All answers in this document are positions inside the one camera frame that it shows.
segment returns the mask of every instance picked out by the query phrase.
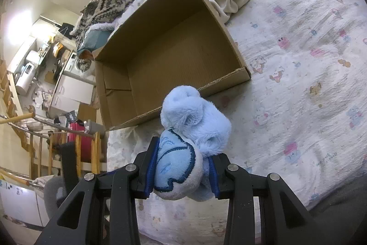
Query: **triangular cutout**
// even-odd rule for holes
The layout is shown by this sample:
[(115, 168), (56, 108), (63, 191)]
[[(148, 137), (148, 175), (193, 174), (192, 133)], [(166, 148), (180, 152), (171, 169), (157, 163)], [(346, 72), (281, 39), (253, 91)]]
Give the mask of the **triangular cutout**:
[(298, 227), (306, 223), (300, 212), (283, 191), (280, 192), (280, 200), (283, 206), (287, 228)]
[(78, 228), (81, 205), (84, 200), (84, 192), (79, 192), (73, 201), (67, 206), (61, 217), (57, 221), (57, 225), (68, 227), (73, 230)]

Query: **knit blanket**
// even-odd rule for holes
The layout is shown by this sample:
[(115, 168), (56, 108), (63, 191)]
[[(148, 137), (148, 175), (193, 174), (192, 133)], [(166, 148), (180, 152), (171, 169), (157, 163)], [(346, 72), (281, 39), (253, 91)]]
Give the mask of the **knit blanket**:
[(99, 23), (112, 23), (132, 4), (134, 0), (91, 0), (82, 10), (74, 30), (70, 33), (76, 37), (76, 49), (83, 44), (88, 29)]

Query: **teal fabric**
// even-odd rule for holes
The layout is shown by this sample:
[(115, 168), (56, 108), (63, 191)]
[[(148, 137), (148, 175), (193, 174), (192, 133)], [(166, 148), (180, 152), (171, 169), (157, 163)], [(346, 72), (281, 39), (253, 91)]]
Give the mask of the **teal fabric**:
[(93, 52), (94, 50), (106, 45), (108, 37), (112, 31), (107, 30), (91, 30), (84, 39), (83, 45), (78, 49), (77, 55), (79, 56), (84, 50)]

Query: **light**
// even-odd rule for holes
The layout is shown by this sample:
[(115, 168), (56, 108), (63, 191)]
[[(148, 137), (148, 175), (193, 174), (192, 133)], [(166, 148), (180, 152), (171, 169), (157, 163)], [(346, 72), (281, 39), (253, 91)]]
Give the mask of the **light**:
[(15, 15), (10, 20), (8, 27), (8, 38), (13, 45), (22, 44), (30, 35), (32, 18), (30, 11), (24, 11)]

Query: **plush toy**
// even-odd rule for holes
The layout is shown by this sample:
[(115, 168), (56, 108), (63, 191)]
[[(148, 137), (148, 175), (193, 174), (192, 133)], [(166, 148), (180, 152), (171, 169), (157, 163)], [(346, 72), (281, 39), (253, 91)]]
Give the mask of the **plush toy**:
[(210, 199), (207, 157), (222, 153), (230, 121), (195, 88), (183, 85), (164, 99), (161, 122), (165, 131), (158, 147), (155, 193), (169, 200)]

